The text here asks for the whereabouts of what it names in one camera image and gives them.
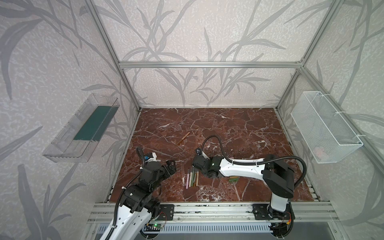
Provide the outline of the pink pen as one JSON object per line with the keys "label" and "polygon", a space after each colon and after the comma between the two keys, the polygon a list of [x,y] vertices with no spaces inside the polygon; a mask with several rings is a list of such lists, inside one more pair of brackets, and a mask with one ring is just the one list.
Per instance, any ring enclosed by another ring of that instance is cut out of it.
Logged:
{"label": "pink pen", "polygon": [[188,189],[190,186],[190,173],[191,173],[191,169],[188,169],[187,178],[186,178],[186,189]]}

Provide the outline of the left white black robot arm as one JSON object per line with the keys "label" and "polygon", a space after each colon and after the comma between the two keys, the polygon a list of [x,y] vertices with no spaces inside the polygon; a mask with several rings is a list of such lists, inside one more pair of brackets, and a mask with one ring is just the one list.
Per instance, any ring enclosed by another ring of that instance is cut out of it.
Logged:
{"label": "left white black robot arm", "polygon": [[147,161],[118,197],[114,215],[102,240],[133,240],[150,222],[160,215],[160,201],[153,197],[153,192],[162,181],[170,178],[177,171],[175,161]]}

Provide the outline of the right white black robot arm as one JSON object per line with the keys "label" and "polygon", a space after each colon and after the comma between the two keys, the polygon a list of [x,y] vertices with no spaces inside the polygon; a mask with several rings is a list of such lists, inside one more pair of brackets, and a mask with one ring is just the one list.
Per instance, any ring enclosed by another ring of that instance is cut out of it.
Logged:
{"label": "right white black robot arm", "polygon": [[[300,177],[295,181],[295,170],[285,160],[296,160],[303,166]],[[275,158],[269,155],[264,159],[234,160],[216,156],[209,158],[204,153],[197,154],[192,166],[206,178],[244,177],[263,181],[271,190],[269,212],[284,213],[295,189],[307,174],[307,165],[297,156]]]}

